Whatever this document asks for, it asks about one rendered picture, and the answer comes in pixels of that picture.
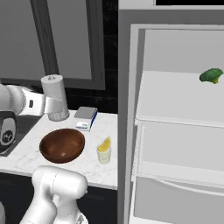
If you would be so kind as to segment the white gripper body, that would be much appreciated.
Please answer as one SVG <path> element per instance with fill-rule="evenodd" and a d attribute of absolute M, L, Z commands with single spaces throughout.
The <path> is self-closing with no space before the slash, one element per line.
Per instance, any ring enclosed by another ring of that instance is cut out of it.
<path fill-rule="evenodd" d="M 61 113 L 65 110 L 66 106 L 63 100 L 48 96 L 45 98 L 45 106 L 44 106 L 45 114 Z"/>

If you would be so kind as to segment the brown wooden bowl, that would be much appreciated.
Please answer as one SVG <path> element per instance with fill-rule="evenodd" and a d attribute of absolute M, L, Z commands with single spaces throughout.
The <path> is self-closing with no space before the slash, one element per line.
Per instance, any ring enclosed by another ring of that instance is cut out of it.
<path fill-rule="evenodd" d="M 77 129 L 56 129 L 44 136 L 39 143 L 43 157 L 55 164 L 76 159 L 85 146 L 85 137 Z"/>

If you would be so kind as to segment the yellow lemon wedge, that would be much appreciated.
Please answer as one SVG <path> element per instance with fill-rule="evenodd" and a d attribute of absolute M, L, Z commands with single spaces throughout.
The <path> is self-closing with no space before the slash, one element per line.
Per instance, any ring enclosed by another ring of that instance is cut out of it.
<path fill-rule="evenodd" d="M 98 147 L 98 151 L 100 152 L 105 152 L 107 151 L 111 146 L 111 140 L 110 137 L 108 136 L 103 143 Z"/>

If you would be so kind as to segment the grey fridge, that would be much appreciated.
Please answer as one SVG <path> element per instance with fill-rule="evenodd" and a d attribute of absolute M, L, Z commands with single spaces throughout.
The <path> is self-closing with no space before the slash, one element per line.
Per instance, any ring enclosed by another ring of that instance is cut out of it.
<path fill-rule="evenodd" d="M 118 11 L 118 224 L 128 224 L 130 217 L 135 103 L 129 105 L 129 70 L 130 26 L 134 24 L 224 25 L 224 9 Z"/>

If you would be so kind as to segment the glass of lemonade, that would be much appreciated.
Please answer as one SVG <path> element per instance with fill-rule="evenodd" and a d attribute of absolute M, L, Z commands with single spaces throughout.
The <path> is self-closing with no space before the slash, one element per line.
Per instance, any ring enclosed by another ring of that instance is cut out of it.
<path fill-rule="evenodd" d="M 111 147 L 108 147 L 106 150 L 99 150 L 98 147 L 96 151 L 99 162 L 102 165 L 108 164 L 111 158 Z"/>

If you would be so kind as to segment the white fridge shelf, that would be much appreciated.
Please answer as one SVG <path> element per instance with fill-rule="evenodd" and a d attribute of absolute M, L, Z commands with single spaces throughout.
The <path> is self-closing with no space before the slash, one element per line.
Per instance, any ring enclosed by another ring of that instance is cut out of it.
<path fill-rule="evenodd" d="M 136 119 L 224 129 L 224 80 L 198 73 L 143 71 Z"/>

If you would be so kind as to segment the white fridge drawer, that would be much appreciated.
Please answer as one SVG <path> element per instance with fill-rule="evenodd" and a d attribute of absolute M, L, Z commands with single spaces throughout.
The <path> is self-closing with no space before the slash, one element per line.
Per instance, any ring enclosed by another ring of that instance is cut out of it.
<path fill-rule="evenodd" d="M 171 224 L 224 224 L 224 189 L 137 178 L 133 215 Z"/>

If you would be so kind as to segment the white paper towel roll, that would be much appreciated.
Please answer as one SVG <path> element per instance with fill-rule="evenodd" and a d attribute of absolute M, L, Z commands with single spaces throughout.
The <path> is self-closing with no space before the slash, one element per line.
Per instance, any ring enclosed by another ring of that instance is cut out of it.
<path fill-rule="evenodd" d="M 58 74 L 50 74 L 41 79 L 41 84 L 45 96 L 61 99 L 64 101 L 66 110 L 61 113 L 48 114 L 48 118 L 53 122 L 61 122 L 69 117 L 67 108 L 67 98 L 64 88 L 63 76 Z"/>

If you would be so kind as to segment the grey and blue box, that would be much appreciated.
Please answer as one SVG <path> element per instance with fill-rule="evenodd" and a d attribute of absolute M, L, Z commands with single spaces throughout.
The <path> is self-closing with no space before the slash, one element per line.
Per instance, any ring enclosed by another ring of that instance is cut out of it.
<path fill-rule="evenodd" d="M 90 131 L 97 113 L 97 108 L 79 107 L 74 114 L 75 128 Z"/>

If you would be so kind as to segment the grey sink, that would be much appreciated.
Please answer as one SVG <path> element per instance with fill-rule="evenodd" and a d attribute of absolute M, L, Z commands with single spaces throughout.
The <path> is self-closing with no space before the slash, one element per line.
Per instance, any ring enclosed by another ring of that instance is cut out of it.
<path fill-rule="evenodd" d="M 39 121 L 40 116 L 26 115 L 17 117 L 17 136 L 13 144 L 0 157 L 7 157 Z"/>

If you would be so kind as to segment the grey framed window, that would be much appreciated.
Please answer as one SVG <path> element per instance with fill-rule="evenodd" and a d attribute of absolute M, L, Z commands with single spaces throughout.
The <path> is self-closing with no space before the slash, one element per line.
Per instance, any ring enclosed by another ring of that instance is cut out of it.
<path fill-rule="evenodd" d="M 0 80 L 105 88 L 101 0 L 0 0 Z"/>

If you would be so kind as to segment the dark base cupboards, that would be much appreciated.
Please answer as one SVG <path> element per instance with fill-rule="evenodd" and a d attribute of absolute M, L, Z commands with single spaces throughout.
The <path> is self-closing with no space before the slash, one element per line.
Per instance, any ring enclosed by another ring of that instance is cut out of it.
<path fill-rule="evenodd" d="M 19 224 L 32 202 L 32 178 L 0 172 L 0 201 L 6 213 L 6 224 Z M 90 186 L 79 209 L 89 224 L 117 224 L 117 190 Z"/>

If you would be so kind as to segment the white cupboard with black opening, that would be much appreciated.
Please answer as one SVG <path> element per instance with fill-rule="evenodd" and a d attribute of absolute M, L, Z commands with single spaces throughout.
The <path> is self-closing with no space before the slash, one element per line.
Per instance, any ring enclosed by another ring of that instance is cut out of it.
<path fill-rule="evenodd" d="M 118 0 L 120 10 L 224 10 L 224 0 Z"/>

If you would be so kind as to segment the green broccoli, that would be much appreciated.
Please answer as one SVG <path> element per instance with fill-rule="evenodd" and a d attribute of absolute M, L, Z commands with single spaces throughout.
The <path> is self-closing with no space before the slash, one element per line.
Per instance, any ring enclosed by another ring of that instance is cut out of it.
<path fill-rule="evenodd" d="M 224 74 L 224 72 L 219 68 L 210 68 L 206 70 L 199 76 L 199 80 L 201 82 L 211 82 L 213 84 L 217 84 L 219 82 L 219 78 Z"/>

